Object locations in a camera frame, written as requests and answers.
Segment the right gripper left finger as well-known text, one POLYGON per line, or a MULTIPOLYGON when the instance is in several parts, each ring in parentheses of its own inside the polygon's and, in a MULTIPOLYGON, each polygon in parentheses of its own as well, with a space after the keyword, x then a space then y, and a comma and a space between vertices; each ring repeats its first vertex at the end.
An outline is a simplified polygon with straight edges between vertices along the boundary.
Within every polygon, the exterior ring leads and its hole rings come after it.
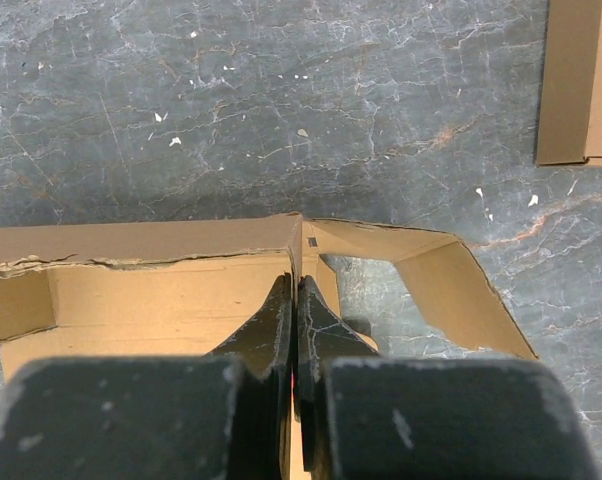
POLYGON ((203 356, 60 357, 0 401, 0 479, 286 479, 293 286, 203 356))

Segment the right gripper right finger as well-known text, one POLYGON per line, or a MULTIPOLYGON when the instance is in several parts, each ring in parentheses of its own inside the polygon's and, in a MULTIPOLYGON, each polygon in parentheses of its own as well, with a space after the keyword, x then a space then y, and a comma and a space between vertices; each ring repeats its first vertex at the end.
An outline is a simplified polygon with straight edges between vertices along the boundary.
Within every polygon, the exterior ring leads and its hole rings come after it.
POLYGON ((565 388, 516 359, 382 356, 299 285, 295 409, 315 479, 595 479, 565 388))

